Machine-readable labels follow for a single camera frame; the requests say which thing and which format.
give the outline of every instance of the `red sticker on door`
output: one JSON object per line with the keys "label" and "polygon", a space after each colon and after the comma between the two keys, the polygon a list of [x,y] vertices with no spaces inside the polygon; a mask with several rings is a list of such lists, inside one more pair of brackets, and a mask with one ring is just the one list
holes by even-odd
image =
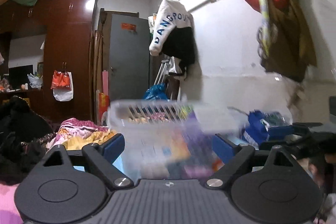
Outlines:
{"label": "red sticker on door", "polygon": [[121,23],[121,28],[123,30],[129,30],[129,31],[135,32],[137,30],[137,25],[129,24],[129,23]]}

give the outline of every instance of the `hanging jacket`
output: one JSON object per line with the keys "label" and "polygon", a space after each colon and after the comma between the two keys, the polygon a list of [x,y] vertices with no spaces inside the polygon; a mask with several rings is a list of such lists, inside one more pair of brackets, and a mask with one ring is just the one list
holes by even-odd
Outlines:
{"label": "hanging jacket", "polygon": [[149,50],[152,56],[164,53],[181,60],[175,64],[180,70],[170,75],[184,75],[185,68],[195,62],[191,17],[178,0],[163,0],[157,13]]}
{"label": "hanging jacket", "polygon": [[261,56],[266,72],[277,72],[302,82],[308,65],[316,66],[314,44],[299,0],[289,0],[288,10],[275,7],[267,0],[271,43],[268,57]]}

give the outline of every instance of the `blue plastic bag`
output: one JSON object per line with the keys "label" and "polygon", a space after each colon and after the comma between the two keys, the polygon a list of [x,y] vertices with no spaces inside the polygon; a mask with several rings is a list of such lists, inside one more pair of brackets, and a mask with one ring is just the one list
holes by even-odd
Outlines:
{"label": "blue plastic bag", "polygon": [[143,96],[144,100],[168,100],[168,97],[165,93],[166,85],[159,84],[150,87]]}

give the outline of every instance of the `transparent plastic bin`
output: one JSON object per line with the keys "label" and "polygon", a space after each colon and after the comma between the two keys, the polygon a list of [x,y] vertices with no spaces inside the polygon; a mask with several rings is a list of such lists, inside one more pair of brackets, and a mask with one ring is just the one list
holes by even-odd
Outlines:
{"label": "transparent plastic bin", "polygon": [[125,137],[123,172],[134,181],[207,177],[217,160],[212,136],[240,134],[226,107],[194,102],[115,101],[108,126]]}

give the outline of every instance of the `black and white jacket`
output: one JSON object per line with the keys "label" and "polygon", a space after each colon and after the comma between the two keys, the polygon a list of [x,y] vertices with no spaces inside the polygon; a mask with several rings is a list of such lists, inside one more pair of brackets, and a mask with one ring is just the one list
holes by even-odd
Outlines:
{"label": "black and white jacket", "polygon": [[195,62],[192,16],[179,0],[162,1],[149,51],[152,56],[162,52],[174,57],[176,75],[184,75],[186,67]]}

